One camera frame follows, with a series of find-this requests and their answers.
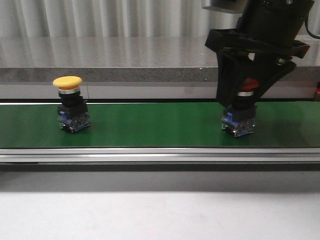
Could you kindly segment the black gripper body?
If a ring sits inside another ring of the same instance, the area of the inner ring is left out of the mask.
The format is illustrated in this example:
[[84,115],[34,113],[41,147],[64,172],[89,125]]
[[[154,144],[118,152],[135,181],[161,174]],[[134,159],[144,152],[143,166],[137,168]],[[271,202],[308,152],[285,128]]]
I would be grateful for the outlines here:
[[234,29],[211,29],[205,46],[213,52],[241,50],[304,58],[310,46],[296,40],[307,17],[255,16]]

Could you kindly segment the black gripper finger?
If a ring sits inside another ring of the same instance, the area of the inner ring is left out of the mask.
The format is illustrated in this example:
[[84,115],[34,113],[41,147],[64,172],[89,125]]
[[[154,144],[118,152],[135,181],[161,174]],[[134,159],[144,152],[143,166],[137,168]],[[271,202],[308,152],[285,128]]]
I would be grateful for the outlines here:
[[216,53],[218,62],[218,85],[216,100],[224,107],[235,100],[241,85],[250,72],[249,53],[245,51],[219,51]]
[[296,64],[291,56],[256,53],[249,76],[250,83],[254,86],[249,103],[255,104],[273,84],[295,68]]

